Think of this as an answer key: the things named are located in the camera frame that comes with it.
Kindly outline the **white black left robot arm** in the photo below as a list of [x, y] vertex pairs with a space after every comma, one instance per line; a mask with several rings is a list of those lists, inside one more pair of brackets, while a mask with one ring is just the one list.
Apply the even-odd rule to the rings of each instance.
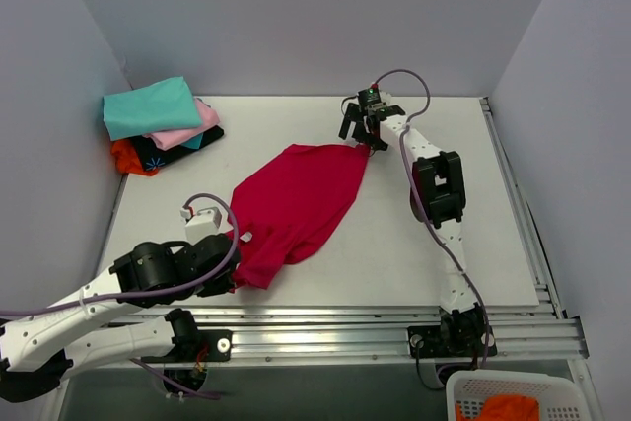
[[61, 301], [2, 321], [2, 399], [31, 401], [78, 373], [127, 359], [194, 361], [206, 344], [188, 310], [146, 323], [110, 323], [193, 296], [225, 294], [240, 261], [238, 244], [223, 234], [195, 244], [141, 243]]

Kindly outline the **red t-shirt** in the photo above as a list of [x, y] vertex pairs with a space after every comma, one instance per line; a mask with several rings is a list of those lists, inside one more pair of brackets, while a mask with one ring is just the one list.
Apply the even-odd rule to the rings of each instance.
[[230, 207], [250, 239], [236, 286], [266, 290], [284, 266], [317, 253], [354, 204], [369, 155], [365, 145], [294, 144], [242, 181]]

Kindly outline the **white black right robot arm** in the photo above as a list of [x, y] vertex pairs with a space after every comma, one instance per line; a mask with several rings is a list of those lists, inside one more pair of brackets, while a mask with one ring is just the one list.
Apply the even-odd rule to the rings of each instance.
[[441, 249], [438, 335], [424, 348], [436, 357], [470, 357], [484, 365], [491, 355], [492, 332], [486, 306], [466, 270], [461, 223], [466, 206], [460, 155], [430, 143], [410, 124], [398, 105], [361, 105], [342, 100], [338, 136], [353, 138], [370, 150], [400, 152], [410, 186], [410, 207]]

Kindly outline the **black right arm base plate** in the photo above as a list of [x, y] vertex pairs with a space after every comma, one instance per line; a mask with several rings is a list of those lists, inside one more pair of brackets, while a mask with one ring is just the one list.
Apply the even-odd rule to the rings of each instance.
[[407, 329], [411, 357], [482, 358], [485, 354], [485, 327], [451, 327], [440, 325], [412, 325]]

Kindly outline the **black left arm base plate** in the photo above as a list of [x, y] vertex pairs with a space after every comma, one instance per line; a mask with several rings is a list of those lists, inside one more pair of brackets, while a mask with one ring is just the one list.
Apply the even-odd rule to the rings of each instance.
[[169, 363], [228, 362], [233, 332], [227, 329], [196, 330], [175, 337], [174, 348], [163, 357]]

